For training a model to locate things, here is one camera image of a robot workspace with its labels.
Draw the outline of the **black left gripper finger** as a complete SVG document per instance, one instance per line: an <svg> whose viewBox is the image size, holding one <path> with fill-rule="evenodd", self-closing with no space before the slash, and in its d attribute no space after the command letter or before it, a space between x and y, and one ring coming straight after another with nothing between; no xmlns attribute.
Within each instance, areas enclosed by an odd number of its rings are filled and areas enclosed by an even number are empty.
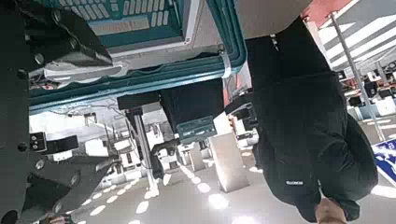
<svg viewBox="0 0 396 224"><path fill-rule="evenodd" d="M119 161L114 156L76 156L64 161L34 158L18 224L34 224L79 208Z"/></svg>
<svg viewBox="0 0 396 224"><path fill-rule="evenodd" d="M29 47L33 83L92 82L125 69L115 63L90 25L71 8L29 0Z"/></svg>

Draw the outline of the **hand of black-jacket person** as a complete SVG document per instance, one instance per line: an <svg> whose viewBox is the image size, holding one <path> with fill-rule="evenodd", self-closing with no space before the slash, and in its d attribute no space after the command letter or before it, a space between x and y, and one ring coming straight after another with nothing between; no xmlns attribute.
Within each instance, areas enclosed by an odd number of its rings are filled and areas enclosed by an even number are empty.
<svg viewBox="0 0 396 224"><path fill-rule="evenodd" d="M347 224L344 210L338 203L322 198L315 211L318 224Z"/></svg>

